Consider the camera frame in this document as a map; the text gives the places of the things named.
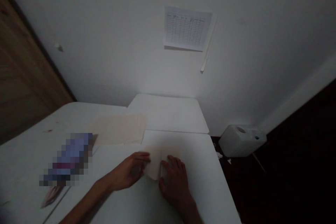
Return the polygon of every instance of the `stack of paper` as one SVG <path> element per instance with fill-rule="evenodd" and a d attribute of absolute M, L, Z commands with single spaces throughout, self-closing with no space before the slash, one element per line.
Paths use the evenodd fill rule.
<path fill-rule="evenodd" d="M 143 114 L 99 117 L 89 128 L 98 134 L 97 145 L 141 144 L 147 125 Z"/>

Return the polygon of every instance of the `white board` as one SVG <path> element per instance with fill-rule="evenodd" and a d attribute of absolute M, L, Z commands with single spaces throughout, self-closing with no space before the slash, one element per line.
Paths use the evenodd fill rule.
<path fill-rule="evenodd" d="M 200 105 L 193 98 L 138 94 L 126 113 L 146 114 L 147 130 L 209 133 Z"/>

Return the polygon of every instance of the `paper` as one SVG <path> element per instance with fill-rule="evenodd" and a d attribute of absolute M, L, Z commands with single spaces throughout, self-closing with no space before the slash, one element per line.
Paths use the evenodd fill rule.
<path fill-rule="evenodd" d="M 153 180 L 158 180 L 161 174 L 162 150 L 160 147 L 148 146 L 143 151 L 150 153 L 150 163 L 146 164 L 143 171 L 145 175 Z"/>
<path fill-rule="evenodd" d="M 167 158 L 168 155 L 180 158 L 180 149 L 178 147 L 147 146 L 143 151 L 150 153 L 150 163 L 146 164 L 143 173 L 153 180 L 159 180 L 160 177 L 165 179 L 167 177 L 167 171 L 161 166 L 161 160 L 168 162 L 171 166 Z"/>
<path fill-rule="evenodd" d="M 97 145 L 141 144 L 147 117 L 142 114 L 99 117 L 89 128 L 98 134 Z"/>
<path fill-rule="evenodd" d="M 203 51 L 212 13 L 165 7 L 165 46 Z"/>

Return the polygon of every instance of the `right hand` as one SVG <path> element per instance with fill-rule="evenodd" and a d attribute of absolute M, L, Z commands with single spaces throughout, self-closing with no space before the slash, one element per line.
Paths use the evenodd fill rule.
<path fill-rule="evenodd" d="M 164 198 L 183 216 L 197 209 L 196 203 L 188 188 L 188 177 L 184 163 L 171 155 L 168 155 L 168 159 L 171 161 L 172 167 L 169 166 L 168 162 L 161 161 L 163 167 L 167 170 L 168 179 L 167 184 L 165 184 L 163 178 L 160 178 L 160 191 Z"/>

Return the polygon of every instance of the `wrist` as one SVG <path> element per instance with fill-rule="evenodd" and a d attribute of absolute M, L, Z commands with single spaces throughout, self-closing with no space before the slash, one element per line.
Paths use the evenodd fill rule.
<path fill-rule="evenodd" d="M 109 182 L 109 180 L 106 178 L 107 175 L 105 175 L 104 177 L 98 179 L 94 186 L 97 188 L 100 188 L 102 191 L 104 191 L 104 193 L 106 194 L 110 194 L 113 191 L 115 191 L 113 183 Z"/>
<path fill-rule="evenodd" d="M 181 202 L 180 206 L 178 207 L 178 211 L 182 217 L 188 216 L 194 211 L 197 211 L 196 202 L 191 195 L 186 197 L 184 201 Z"/>

